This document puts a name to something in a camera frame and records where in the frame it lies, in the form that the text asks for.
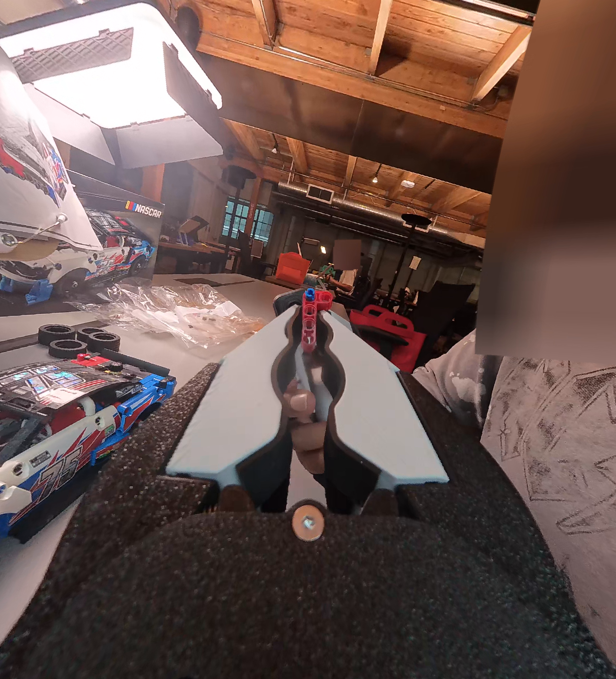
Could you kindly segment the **red plastic carrier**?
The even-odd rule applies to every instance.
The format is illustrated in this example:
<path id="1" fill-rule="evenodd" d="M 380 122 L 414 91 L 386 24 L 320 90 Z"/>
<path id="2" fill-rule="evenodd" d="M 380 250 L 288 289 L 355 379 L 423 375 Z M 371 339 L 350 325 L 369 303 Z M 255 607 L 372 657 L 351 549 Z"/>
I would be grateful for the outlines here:
<path id="1" fill-rule="evenodd" d="M 367 305 L 363 310 L 351 310 L 349 322 L 353 332 L 400 371 L 414 371 L 427 335 L 416 331 L 410 318 Z"/>

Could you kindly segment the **toy race car model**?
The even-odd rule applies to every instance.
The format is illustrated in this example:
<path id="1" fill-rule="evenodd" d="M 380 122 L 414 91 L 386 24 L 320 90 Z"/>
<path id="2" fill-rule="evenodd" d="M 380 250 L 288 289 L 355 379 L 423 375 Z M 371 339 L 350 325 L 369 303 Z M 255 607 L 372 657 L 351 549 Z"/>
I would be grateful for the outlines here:
<path id="1" fill-rule="evenodd" d="M 0 370 L 0 536 L 25 542 L 71 504 L 176 383 L 111 351 Z"/>

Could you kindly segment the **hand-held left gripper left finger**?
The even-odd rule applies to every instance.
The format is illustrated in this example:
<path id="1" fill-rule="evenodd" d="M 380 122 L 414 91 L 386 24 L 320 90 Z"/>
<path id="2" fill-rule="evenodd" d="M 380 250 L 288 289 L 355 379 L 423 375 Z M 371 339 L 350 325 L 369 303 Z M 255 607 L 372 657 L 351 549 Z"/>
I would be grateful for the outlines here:
<path id="1" fill-rule="evenodd" d="M 166 462 L 166 474 L 244 488 L 256 507 L 289 478 L 292 440 L 284 390 L 293 379 L 289 308 L 219 362 L 210 386 Z"/>

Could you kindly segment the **white instruction booklet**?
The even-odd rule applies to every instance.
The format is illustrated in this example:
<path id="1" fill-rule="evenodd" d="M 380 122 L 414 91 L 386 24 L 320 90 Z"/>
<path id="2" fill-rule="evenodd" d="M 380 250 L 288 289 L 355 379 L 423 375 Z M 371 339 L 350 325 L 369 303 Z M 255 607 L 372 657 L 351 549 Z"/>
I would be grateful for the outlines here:
<path id="1" fill-rule="evenodd" d="M 101 250 L 44 116 L 0 47 L 0 260 Z"/>

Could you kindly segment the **crumpled clear plastic bags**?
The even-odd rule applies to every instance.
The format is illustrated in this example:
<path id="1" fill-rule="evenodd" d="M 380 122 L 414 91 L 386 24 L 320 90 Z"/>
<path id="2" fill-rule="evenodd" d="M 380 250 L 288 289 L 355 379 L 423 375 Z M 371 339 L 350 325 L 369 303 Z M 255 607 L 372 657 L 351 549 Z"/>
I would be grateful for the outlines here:
<path id="1" fill-rule="evenodd" d="M 122 329 L 167 333 L 202 350 L 246 339 L 266 325 L 209 284 L 154 286 L 146 280 L 130 280 L 69 302 L 76 310 Z"/>

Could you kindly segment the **red storage bin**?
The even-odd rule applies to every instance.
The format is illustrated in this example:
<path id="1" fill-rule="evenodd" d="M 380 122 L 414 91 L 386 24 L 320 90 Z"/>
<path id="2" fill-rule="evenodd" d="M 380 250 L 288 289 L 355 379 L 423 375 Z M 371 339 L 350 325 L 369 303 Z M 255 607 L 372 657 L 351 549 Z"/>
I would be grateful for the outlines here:
<path id="1" fill-rule="evenodd" d="M 311 260 L 304 259 L 298 253 L 282 253 L 278 257 L 275 277 L 285 283 L 301 285 L 304 284 L 310 266 Z"/>

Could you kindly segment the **black round lamp on stand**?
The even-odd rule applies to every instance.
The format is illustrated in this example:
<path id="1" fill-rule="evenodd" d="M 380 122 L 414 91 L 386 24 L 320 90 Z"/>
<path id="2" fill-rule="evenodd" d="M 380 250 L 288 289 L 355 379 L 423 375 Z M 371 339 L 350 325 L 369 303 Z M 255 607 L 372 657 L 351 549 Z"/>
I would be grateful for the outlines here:
<path id="1" fill-rule="evenodd" d="M 241 197 L 241 192 L 244 189 L 245 183 L 249 180 L 255 181 L 257 179 L 257 175 L 248 168 L 231 164 L 228 165 L 227 168 L 224 170 L 224 179 L 226 179 L 228 185 L 235 189 L 235 197 L 233 199 L 231 210 L 232 212 L 230 215 L 228 225 L 228 236 L 224 250 L 225 255 L 224 267 L 225 267 L 227 265 L 227 261 L 230 254 L 230 245 L 232 243 L 233 230 L 235 226 L 236 209 L 239 203 L 239 199 Z"/>
<path id="2" fill-rule="evenodd" d="M 399 273 L 404 274 L 399 291 L 404 293 L 409 288 L 412 278 L 420 266 L 422 258 L 422 246 L 425 244 L 431 219 L 415 213 L 402 214 L 404 224 L 408 227 L 408 235 L 403 246 L 402 256 L 399 263 Z"/>

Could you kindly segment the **person's printed sweatshirt torso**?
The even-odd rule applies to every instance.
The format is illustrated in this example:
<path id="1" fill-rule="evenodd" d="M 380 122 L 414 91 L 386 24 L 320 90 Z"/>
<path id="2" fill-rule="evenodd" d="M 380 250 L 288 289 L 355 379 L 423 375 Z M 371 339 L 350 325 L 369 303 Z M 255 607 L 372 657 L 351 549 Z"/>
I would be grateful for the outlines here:
<path id="1" fill-rule="evenodd" d="M 616 665 L 616 366 L 484 356 L 482 442 L 523 495 Z"/>

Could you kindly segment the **silver ventilation duct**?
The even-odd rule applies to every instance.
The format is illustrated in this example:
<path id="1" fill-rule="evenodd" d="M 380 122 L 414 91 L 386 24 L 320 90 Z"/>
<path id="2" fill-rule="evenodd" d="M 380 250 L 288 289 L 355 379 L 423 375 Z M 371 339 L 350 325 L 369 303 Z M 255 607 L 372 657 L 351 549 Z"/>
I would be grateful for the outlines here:
<path id="1" fill-rule="evenodd" d="M 383 197 L 369 195 L 355 191 L 353 195 L 345 196 L 343 192 L 326 189 L 321 186 L 305 183 L 292 183 L 281 181 L 277 183 L 277 192 L 282 196 L 294 199 L 310 199 L 315 204 L 325 205 L 331 208 L 353 211 L 355 208 L 365 210 L 367 213 L 385 215 L 386 218 L 402 216 L 403 213 L 414 213 L 430 218 L 438 226 L 456 232 L 468 232 L 477 234 L 486 232 L 487 217 L 489 213 L 480 215 L 470 215 L 461 211 L 450 210 L 446 212 L 436 212 L 430 207 L 420 204 L 405 204 L 392 201 L 386 204 Z"/>

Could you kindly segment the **person's right forearm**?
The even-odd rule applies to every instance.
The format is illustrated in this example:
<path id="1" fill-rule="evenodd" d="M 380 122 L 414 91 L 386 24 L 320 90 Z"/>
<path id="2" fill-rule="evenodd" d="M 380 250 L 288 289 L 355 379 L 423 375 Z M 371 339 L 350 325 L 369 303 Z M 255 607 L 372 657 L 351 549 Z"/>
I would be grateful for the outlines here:
<path id="1" fill-rule="evenodd" d="M 463 425 L 484 428 L 502 357 L 476 352 L 471 331 L 446 354 L 413 371 L 413 377 Z"/>

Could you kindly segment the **softbox studio light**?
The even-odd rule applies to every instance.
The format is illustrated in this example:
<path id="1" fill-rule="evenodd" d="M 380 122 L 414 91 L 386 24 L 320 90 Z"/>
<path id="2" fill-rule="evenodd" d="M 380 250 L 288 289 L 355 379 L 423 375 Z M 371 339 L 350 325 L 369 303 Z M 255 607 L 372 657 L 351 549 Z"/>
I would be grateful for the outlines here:
<path id="1" fill-rule="evenodd" d="M 224 154 L 222 97 L 156 1 L 92 1 L 0 28 L 54 136 L 125 169 Z"/>

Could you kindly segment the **red toy beam piece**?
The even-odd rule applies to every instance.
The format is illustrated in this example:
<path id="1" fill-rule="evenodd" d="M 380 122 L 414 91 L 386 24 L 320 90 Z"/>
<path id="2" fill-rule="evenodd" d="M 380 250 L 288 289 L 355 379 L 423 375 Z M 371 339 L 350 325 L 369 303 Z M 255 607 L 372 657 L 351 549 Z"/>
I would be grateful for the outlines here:
<path id="1" fill-rule="evenodd" d="M 301 348 L 303 353 L 310 355 L 317 345 L 317 321 L 322 311 L 329 311 L 332 307 L 333 295 L 330 291 L 315 289 L 315 299 L 308 301 L 302 298 L 302 333 Z"/>

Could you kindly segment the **toy car packaging box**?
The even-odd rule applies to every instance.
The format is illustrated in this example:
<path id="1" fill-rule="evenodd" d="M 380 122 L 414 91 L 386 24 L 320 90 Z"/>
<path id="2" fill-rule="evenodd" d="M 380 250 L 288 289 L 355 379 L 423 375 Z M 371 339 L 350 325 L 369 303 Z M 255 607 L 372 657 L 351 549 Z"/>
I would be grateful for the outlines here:
<path id="1" fill-rule="evenodd" d="M 70 171 L 102 250 L 61 243 L 41 259 L 0 260 L 0 317 L 71 310 L 122 278 L 149 278 L 165 206 L 125 188 Z"/>

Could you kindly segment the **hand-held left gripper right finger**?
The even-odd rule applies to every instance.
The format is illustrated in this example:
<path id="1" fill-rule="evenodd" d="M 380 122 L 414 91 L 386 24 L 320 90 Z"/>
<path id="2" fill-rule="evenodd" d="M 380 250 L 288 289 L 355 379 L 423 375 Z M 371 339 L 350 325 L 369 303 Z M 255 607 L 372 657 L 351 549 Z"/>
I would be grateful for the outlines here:
<path id="1" fill-rule="evenodd" d="M 325 478 L 357 507 L 376 490 L 446 484 L 402 374 L 336 315 L 320 312 L 321 379 L 331 400 Z"/>

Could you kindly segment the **person's right hand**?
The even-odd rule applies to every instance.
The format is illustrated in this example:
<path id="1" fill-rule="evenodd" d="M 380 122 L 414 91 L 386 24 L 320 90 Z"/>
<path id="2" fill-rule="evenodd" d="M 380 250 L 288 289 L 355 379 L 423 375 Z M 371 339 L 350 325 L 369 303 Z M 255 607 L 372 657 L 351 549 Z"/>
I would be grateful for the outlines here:
<path id="1" fill-rule="evenodd" d="M 315 395 L 293 379 L 283 394 L 283 411 L 288 417 L 292 444 L 298 460 L 314 477 L 325 471 L 326 422 L 318 420 Z"/>

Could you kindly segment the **grey desk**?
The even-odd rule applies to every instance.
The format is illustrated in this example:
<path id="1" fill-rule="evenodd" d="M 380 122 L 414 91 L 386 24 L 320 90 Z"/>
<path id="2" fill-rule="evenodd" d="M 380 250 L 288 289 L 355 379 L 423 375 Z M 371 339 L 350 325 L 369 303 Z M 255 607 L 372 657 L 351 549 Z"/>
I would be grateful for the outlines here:
<path id="1" fill-rule="evenodd" d="M 223 284 L 217 290 L 233 301 L 247 316 L 261 318 L 266 322 L 275 317 L 272 309 L 274 298 L 288 291 L 285 287 L 259 280 L 242 281 L 242 276 L 236 274 L 213 274 L 205 278 Z M 91 320 L 91 316 L 82 312 L 26 315 L 20 321 L 16 321 L 14 317 L 4 317 L 0 318 L 0 341 L 31 335 L 46 323 L 78 325 L 88 320 Z M 142 333 L 136 329 L 121 330 L 115 326 L 108 329 L 122 337 L 123 353 L 169 368 L 177 379 L 177 388 L 184 386 L 208 362 L 219 361 L 240 342 L 235 340 L 230 344 L 219 344 L 201 350 L 189 347 L 167 333 Z M 40 346 L 1 351 L 0 369 L 24 365 L 31 360 L 40 359 L 45 353 Z M 323 488 L 303 468 L 294 454 L 287 503 L 293 505 L 307 498 L 326 504 Z M 0 642 L 31 601 L 79 501 L 75 498 L 72 504 L 66 506 L 24 544 L 12 537 L 0 538 Z"/>

